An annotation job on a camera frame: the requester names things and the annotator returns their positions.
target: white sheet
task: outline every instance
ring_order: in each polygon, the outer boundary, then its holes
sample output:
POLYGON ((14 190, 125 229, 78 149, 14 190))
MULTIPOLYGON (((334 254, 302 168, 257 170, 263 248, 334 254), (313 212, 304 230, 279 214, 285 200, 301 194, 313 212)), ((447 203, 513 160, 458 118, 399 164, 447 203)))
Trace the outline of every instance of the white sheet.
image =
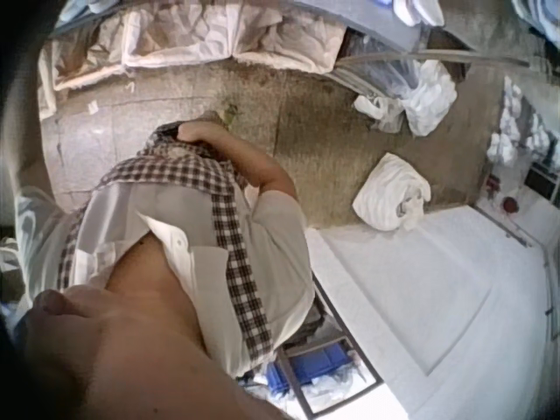
POLYGON ((411 420, 524 418, 546 341, 540 249, 470 207, 411 232, 307 237, 318 280, 411 420))

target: metal bar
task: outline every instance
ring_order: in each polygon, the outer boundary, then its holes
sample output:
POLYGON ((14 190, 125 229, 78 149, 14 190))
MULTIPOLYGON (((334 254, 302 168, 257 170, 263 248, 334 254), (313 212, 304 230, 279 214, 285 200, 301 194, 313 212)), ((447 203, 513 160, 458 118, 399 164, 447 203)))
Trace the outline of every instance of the metal bar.
POLYGON ((336 332, 316 341, 312 341, 311 343, 302 344, 301 346, 295 346, 284 351, 286 352, 286 356, 295 357, 299 356, 300 354, 314 352, 315 350, 319 350, 320 348, 338 343, 345 338, 346 335, 343 332, 336 332))
POLYGON ((339 59, 335 67, 350 67, 356 64, 365 64, 372 61, 393 61, 393 60, 440 60, 454 63, 473 63, 491 67, 503 68, 509 72, 525 74, 547 83, 560 85, 560 74, 551 71, 546 62, 543 61, 536 68, 535 63, 529 63, 524 59, 512 57, 489 57, 479 52, 464 50, 423 50, 418 52, 374 52, 339 59))
POLYGON ((290 384, 290 388, 294 391, 297 401, 304 411, 305 417, 307 418, 307 420, 313 420, 313 418, 315 418, 315 413, 313 413, 313 410, 307 402, 307 399, 305 399, 304 391, 302 391, 301 386, 299 385, 298 378, 291 368, 290 361, 286 357, 286 354, 284 353, 284 350, 282 350, 282 348, 278 349, 276 361, 280 365, 283 374, 286 376, 286 380, 290 384))
POLYGON ((317 288, 319 294, 321 295, 321 297, 325 301, 326 305, 328 306, 329 310, 331 311, 331 314, 334 316, 334 319, 339 324, 339 327, 342 329, 342 331, 346 335, 346 338, 348 339, 348 341, 350 341, 350 344, 352 345, 353 349, 356 351, 356 353, 363 360, 364 364, 366 365, 366 368, 369 370, 369 372, 371 372, 371 375, 375 378, 375 383, 379 383, 381 385, 383 383, 383 379, 377 373, 374 366, 369 361, 368 357, 366 357, 364 352, 361 350, 361 347, 358 345, 358 342, 355 340, 354 336, 350 333, 350 330, 348 329, 347 325, 344 323, 344 321, 340 317, 339 313, 334 308, 333 303, 331 302, 329 297, 326 295, 325 289, 323 289, 323 286, 321 286, 321 284, 319 283, 319 280, 315 277, 315 273, 312 273, 312 274, 313 274, 313 282, 315 283, 315 287, 317 288))

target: red object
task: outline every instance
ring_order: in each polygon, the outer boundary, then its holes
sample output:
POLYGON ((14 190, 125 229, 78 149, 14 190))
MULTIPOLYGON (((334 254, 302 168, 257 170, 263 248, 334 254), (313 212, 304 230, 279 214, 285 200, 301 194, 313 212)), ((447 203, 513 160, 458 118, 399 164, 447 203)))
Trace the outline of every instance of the red object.
POLYGON ((519 205, 517 204, 517 200, 513 197, 506 197, 502 201, 501 206, 507 214, 519 212, 519 205))

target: white cloth bundle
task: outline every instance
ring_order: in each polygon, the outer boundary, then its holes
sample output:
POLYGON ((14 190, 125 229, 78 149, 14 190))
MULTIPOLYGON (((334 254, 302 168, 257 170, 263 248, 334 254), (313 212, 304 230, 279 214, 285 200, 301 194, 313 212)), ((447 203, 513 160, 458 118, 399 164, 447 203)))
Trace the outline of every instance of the white cloth bundle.
POLYGON ((431 200, 430 184, 399 157, 387 153, 369 174, 353 201, 353 209, 372 228, 412 229, 431 200))

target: human hand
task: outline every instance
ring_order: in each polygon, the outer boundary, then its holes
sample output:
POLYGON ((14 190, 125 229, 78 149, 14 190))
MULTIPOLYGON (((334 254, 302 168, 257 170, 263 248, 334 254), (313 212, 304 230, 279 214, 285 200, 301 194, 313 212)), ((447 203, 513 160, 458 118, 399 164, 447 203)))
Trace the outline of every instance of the human hand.
POLYGON ((226 131, 221 125, 209 121, 183 122, 178 126, 177 139, 181 142, 195 143, 199 141, 209 142, 212 138, 226 131))

